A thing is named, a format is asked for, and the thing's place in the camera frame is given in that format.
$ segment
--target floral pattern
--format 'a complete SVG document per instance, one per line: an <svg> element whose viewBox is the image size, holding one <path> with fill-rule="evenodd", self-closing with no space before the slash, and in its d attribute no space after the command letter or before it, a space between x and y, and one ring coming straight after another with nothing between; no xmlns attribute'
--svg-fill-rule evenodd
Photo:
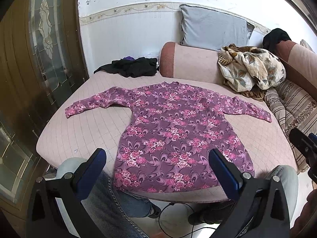
<svg viewBox="0 0 317 238"><path fill-rule="evenodd" d="M219 185L208 163L213 148L254 176L252 160L224 114L271 122L268 112L238 97L177 82L133 90L112 87L75 102L65 113L69 118L114 103L133 112L115 160L115 187L127 191L178 192Z"/></svg>

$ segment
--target dress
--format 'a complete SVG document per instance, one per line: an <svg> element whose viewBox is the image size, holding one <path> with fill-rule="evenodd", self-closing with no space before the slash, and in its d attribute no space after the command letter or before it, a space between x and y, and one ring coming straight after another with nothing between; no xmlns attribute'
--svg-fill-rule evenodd
<svg viewBox="0 0 317 238"><path fill-rule="evenodd" d="M225 114L272 122L252 103L179 82L124 89L112 87L65 109L66 117L111 104L129 107L115 160L115 187L127 191L178 192L220 185L208 163L218 148L241 172L254 176L252 160Z"/></svg>

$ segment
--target wire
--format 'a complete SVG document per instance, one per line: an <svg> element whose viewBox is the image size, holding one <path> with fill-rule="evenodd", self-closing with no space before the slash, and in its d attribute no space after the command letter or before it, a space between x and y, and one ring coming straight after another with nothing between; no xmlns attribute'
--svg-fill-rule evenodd
<svg viewBox="0 0 317 238"><path fill-rule="evenodd" d="M160 219L161 219L161 215L162 215L163 211L164 211L165 209L167 209L169 206L174 206L175 204L184 204L184 205L186 205L186 206L189 206L189 207L191 208L191 210L193 211L193 213L195 212L194 209L193 209L190 205L188 205L188 204L186 204L186 203L172 203L172 202L171 202L170 204L168 204L167 206L165 206L165 208L162 209L162 212L161 212L160 216L158 217L158 223L159 223L158 225L160 226L160 228L161 228L161 230L163 231L163 233L166 234L166 235L167 235L168 237L170 237L170 238L175 238L175 237L172 237L172 236L168 235L168 234L163 230L163 228L161 227ZM214 229L214 230L216 230L216 228L206 226L206 227L202 227L202 228L199 228L199 229L197 229L197 230L194 231L194 227L195 227L195 226L193 226L193 228L191 229L191 232L190 232L190 233L185 234L184 236L178 237L178 238L184 238L185 236L187 236L187 235L189 235L189 234L191 234L191 238L192 238L194 232L197 232L197 231L199 231L199 230L201 230L201 229L205 229L205 228L209 228L209 229Z"/></svg>

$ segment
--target sofa armrest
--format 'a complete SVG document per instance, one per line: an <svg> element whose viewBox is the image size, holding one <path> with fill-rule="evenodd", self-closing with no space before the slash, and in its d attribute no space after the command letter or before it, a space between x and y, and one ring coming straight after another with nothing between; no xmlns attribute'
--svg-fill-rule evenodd
<svg viewBox="0 0 317 238"><path fill-rule="evenodd" d="M161 51L160 73L164 77L223 85L219 52L167 42Z"/></svg>

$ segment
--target tile floor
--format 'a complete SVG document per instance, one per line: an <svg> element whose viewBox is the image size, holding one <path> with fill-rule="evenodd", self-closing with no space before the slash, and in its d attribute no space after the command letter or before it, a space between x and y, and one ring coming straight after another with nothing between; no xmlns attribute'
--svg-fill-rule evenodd
<svg viewBox="0 0 317 238"><path fill-rule="evenodd" d="M291 227L294 225L294 222L297 217L301 214L302 208L306 203L306 197L313 190L312 180L308 177L307 171L305 173L300 173L298 175L299 179L299 189L298 189L298 198L297 205L294 212L294 217L291 220ZM151 200L154 204L163 209L168 202L154 201ZM195 211L199 210L202 207L202 204L190 204ZM192 210L183 204L175 204L174 206L168 207L161 216L161 226L172 237L181 237L187 233L191 232L192 226L188 223L187 218L191 214ZM154 235L161 232L161 229L158 224L158 219L151 219L148 217L145 218L131 218L134 223L139 226L150 238ZM195 226L194 230L202 228L204 226L217 228L218 225L207 225L201 224ZM212 229L202 229L193 234L193 238L209 238L214 231Z"/></svg>

